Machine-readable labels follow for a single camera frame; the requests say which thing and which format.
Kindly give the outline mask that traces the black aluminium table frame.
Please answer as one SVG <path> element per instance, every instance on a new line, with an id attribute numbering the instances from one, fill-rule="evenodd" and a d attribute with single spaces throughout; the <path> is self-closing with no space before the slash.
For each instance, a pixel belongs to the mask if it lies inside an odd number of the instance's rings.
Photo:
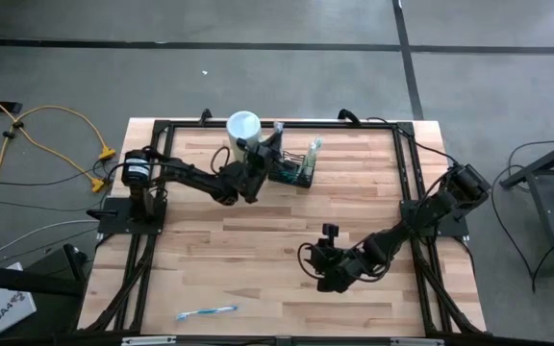
<path id="1" fill-rule="evenodd" d="M 425 145 L 419 171 L 408 145 L 395 146 L 388 129 L 292 121 L 284 133 L 288 151 L 304 153 L 323 139 L 310 188 L 268 182 L 255 204 L 224 207 L 198 190 L 168 185 L 152 268 L 132 289 L 123 325 L 143 334 L 423 335 L 409 246 L 383 280 L 355 283 L 342 294 L 319 292 L 310 269 L 296 260 L 299 246 L 316 242 L 325 223 L 340 226 L 339 247 L 391 227 L 400 202 L 446 169 L 439 125 L 412 127 Z M 239 309 L 175 320 L 180 312 L 231 305 Z"/>

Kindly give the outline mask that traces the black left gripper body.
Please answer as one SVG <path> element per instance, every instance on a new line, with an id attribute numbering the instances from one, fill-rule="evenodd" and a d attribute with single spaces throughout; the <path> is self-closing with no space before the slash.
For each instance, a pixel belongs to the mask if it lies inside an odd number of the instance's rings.
<path id="1" fill-rule="evenodd" d="M 270 143 L 268 140 L 251 143 L 238 138 L 236 144 L 243 151 L 244 160 L 234 163 L 231 184 L 245 202 L 257 202 L 272 159 Z"/>

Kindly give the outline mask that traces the silver bracket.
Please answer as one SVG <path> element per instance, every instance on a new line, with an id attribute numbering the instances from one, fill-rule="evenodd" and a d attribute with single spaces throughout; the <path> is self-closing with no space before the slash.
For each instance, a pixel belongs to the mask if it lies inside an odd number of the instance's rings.
<path id="1" fill-rule="evenodd" d="M 442 339 L 395 337 L 390 340 L 390 346 L 445 346 Z"/>
<path id="2" fill-rule="evenodd" d="M 175 345 L 177 337 L 172 335 L 145 335 L 124 337 L 120 346 L 170 346 Z"/>

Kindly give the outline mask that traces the green disinfecting wipes canister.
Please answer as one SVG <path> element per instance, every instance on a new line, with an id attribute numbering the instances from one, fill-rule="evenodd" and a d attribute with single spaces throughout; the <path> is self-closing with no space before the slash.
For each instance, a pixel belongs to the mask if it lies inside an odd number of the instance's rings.
<path id="1" fill-rule="evenodd" d="M 244 139 L 248 144 L 257 144 L 262 138 L 260 118 L 251 111 L 237 111 L 226 122 L 230 148 L 236 161 L 244 161 L 244 151 L 237 146 L 237 140 Z"/>

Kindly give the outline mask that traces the black floor stand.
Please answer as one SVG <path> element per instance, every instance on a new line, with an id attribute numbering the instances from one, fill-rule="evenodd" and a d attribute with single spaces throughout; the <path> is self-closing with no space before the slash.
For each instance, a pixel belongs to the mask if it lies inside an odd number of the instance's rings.
<path id="1" fill-rule="evenodd" d="M 81 297 L 88 256 L 71 244 L 51 252 L 26 270 L 0 267 L 0 288 L 49 295 Z"/>

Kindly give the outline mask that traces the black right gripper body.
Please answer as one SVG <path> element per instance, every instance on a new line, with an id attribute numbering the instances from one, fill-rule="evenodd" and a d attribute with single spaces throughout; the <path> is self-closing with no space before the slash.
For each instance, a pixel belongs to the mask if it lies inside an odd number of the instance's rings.
<path id="1" fill-rule="evenodd" d="M 306 262 L 314 269 L 319 292 L 345 292 L 353 283 L 352 278 L 342 268 L 347 259 L 345 250 L 335 246 L 335 238 L 339 236 L 339 226 L 325 223 L 322 225 L 321 237 L 317 243 L 306 245 L 310 257 Z"/>

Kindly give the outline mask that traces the blue toothbrush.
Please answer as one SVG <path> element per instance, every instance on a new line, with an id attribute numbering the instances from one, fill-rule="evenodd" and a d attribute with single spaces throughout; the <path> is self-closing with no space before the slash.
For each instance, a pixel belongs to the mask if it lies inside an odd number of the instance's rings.
<path id="1" fill-rule="evenodd" d="M 238 310 L 239 307 L 235 305 L 226 306 L 226 307 L 220 307 L 220 308 L 212 308 L 212 309 L 196 309 L 192 311 L 185 311 L 177 313 L 175 316 L 176 321 L 183 321 L 189 319 L 193 315 L 202 315 L 202 314 L 216 314 L 216 313 L 223 313 L 223 312 L 231 312 Z"/>

